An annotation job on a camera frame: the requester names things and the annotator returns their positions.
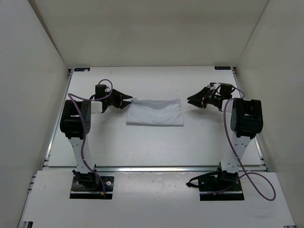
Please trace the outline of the white skirt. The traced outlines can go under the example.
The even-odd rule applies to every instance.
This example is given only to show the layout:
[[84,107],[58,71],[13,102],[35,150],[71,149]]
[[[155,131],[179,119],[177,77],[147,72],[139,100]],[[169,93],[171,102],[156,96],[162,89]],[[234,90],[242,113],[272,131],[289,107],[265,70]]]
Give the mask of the white skirt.
[[128,108],[127,125],[183,126],[180,99],[140,100],[132,99]]

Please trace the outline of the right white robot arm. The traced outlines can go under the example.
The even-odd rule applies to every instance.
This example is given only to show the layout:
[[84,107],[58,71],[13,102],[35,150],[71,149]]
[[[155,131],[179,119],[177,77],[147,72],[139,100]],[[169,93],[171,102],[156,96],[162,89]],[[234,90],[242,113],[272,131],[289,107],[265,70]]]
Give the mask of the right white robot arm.
[[213,186],[224,190],[235,181],[239,171],[239,161],[242,159],[247,146],[261,133],[263,129],[262,104],[260,100],[245,100],[233,98],[232,93],[237,88],[231,84],[210,83],[198,93],[187,98],[188,103],[205,109],[213,105],[219,111],[230,109],[230,129],[232,136],[228,142],[232,146],[217,168],[218,175],[213,178]]

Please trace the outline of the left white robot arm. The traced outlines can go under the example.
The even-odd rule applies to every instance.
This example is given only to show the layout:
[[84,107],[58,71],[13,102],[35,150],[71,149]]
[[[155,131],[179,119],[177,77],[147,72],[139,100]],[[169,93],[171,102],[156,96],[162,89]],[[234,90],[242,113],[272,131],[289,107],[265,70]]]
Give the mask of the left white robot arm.
[[104,113],[110,106],[124,109],[131,104],[130,99],[130,95],[111,90],[106,85],[99,85],[89,99],[68,99],[64,103],[59,127],[73,148],[76,159],[76,170],[73,173],[84,175],[82,182],[88,189],[94,189],[99,185],[99,177],[95,174],[95,165],[87,142],[91,129],[92,102],[96,101],[101,105],[100,113]]

